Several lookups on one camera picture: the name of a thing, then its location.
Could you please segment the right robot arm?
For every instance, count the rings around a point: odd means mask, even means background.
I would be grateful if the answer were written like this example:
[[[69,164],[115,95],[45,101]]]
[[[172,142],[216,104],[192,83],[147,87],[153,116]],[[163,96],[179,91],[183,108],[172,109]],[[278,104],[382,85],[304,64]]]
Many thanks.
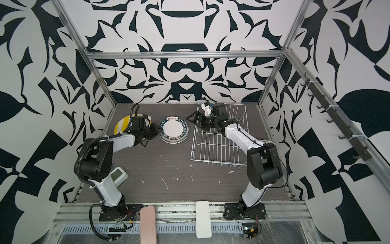
[[[206,132],[216,129],[245,153],[249,179],[241,195],[241,204],[245,208],[258,205],[266,191],[283,177],[284,164],[274,142],[258,140],[246,132],[236,119],[229,117],[225,104],[206,102],[201,105],[200,111],[195,111],[186,120]]]

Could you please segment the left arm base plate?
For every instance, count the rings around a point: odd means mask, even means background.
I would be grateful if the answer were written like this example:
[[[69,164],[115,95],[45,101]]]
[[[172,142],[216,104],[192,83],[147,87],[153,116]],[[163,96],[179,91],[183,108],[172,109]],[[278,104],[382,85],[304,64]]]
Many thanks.
[[[126,204],[126,207],[107,207],[103,206],[99,216],[100,222],[116,221],[121,218],[125,221],[136,220],[143,204]]]

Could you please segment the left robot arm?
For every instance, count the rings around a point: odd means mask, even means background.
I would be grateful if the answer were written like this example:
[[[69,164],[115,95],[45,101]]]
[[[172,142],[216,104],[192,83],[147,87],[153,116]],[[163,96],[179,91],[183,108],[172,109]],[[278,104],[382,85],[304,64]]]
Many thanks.
[[[116,126],[114,135],[88,138],[74,165],[78,179],[92,187],[106,207],[117,207],[123,195],[111,177],[113,154],[137,145],[146,146],[148,141],[159,134],[158,126],[151,116],[129,115]]]

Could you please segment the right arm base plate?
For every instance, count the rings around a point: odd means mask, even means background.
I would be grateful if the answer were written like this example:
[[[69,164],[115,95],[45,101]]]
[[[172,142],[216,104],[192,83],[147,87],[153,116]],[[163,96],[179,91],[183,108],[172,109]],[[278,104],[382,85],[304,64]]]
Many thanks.
[[[265,220],[267,212],[263,203],[247,207],[243,202],[225,203],[223,217],[226,220]]]

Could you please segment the yellow white striped plate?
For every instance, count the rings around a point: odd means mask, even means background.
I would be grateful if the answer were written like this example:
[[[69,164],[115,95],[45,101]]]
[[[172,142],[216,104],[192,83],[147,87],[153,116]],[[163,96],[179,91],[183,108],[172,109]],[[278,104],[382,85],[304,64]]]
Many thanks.
[[[147,126],[150,126],[152,124],[151,122],[151,116],[144,115],[144,114],[136,114],[136,115],[128,115],[124,118],[122,118],[115,126],[114,128],[114,134],[120,134],[126,131],[129,127],[132,126],[134,118],[142,118]]]

